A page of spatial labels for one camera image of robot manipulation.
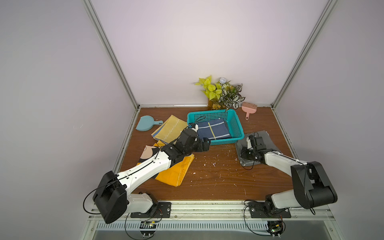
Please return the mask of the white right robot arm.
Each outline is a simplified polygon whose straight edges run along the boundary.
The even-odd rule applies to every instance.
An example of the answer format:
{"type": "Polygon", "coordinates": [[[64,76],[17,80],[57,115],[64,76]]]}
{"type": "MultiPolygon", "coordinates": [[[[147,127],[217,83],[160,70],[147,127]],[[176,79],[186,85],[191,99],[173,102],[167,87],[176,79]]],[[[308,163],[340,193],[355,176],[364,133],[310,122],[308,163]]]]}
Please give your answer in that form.
{"type": "Polygon", "coordinates": [[[300,161],[276,149],[267,148],[263,137],[259,135],[250,134],[240,141],[239,158],[273,167],[292,178],[292,190],[268,195],[264,203],[257,203],[269,215],[290,208],[313,210],[338,200],[322,164],[300,161]]]}

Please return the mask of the orange patterned pillowcase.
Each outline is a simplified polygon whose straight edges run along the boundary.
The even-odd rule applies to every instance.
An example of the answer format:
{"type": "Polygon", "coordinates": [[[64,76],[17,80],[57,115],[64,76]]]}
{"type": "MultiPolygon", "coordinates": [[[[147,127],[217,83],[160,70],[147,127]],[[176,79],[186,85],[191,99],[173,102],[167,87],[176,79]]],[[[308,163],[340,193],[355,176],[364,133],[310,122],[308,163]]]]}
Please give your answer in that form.
{"type": "MultiPolygon", "coordinates": [[[[152,150],[153,154],[157,153],[160,147],[165,146],[165,143],[162,141],[158,141],[153,146],[145,146],[145,149],[142,152],[142,155],[137,163],[137,165],[140,165],[144,161],[150,158],[150,150],[152,150]]],[[[182,184],[187,171],[195,159],[195,155],[191,154],[189,156],[185,156],[184,159],[175,164],[174,166],[170,167],[167,170],[164,170],[162,172],[159,172],[155,176],[152,177],[152,179],[155,179],[159,182],[162,182],[164,184],[178,187],[182,184]]]]}

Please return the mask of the navy striped pillowcase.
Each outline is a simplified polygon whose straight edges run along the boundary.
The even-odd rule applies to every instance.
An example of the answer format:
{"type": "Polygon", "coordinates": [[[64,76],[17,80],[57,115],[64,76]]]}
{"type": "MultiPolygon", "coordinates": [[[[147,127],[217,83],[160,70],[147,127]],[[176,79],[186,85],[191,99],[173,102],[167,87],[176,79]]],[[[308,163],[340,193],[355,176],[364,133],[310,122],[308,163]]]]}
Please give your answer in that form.
{"type": "Polygon", "coordinates": [[[197,126],[197,133],[201,139],[207,138],[213,141],[231,138],[229,127],[224,119],[200,122],[197,126]]]}

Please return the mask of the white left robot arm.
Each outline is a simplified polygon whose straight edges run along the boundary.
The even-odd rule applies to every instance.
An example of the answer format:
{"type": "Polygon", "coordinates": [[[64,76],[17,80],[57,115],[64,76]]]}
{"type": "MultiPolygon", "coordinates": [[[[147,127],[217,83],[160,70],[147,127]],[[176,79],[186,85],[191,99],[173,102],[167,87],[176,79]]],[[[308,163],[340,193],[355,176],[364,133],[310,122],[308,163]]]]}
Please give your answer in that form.
{"type": "Polygon", "coordinates": [[[115,174],[103,175],[95,190],[93,201],[106,224],[111,224],[124,214],[137,214],[145,218],[158,213],[158,201],[148,193],[135,194],[141,184],[180,163],[195,152],[207,152],[211,140],[199,138],[193,129],[185,129],[169,144],[155,148],[150,157],[141,164],[115,174]]]}

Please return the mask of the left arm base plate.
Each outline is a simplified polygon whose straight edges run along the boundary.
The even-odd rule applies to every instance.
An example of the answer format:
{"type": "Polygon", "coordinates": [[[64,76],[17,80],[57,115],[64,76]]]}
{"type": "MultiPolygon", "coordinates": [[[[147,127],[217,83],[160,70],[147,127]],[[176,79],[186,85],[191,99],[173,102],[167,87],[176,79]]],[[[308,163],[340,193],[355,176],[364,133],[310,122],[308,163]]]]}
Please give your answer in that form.
{"type": "Polygon", "coordinates": [[[153,218],[170,218],[172,210],[171,202],[158,202],[154,204],[147,212],[145,213],[131,213],[130,217],[133,219],[153,219],[153,218]]]}

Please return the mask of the light grey pillowcase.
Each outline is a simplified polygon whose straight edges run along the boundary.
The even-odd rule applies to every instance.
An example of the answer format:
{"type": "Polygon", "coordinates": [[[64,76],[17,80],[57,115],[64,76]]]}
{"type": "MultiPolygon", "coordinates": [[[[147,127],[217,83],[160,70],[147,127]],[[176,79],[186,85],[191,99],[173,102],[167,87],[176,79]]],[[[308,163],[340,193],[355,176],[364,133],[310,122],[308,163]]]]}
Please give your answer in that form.
{"type": "Polygon", "coordinates": [[[238,159],[242,167],[252,167],[254,165],[260,164],[260,161],[255,157],[249,155],[249,150],[251,145],[248,144],[247,140],[249,136],[261,137],[267,149],[273,149],[275,151],[281,152],[280,149],[273,143],[270,135],[266,131],[258,131],[250,134],[245,134],[245,137],[241,140],[238,140],[235,143],[238,159]]]}

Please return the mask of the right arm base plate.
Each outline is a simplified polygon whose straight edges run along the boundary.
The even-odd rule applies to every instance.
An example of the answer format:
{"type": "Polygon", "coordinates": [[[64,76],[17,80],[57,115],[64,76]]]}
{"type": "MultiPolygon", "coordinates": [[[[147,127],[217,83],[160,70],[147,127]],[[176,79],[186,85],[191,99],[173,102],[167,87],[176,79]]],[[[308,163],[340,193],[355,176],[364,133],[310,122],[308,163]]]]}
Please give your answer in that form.
{"type": "Polygon", "coordinates": [[[250,201],[246,203],[249,208],[251,218],[281,219],[291,218],[289,209],[277,209],[269,202],[250,201]]]}

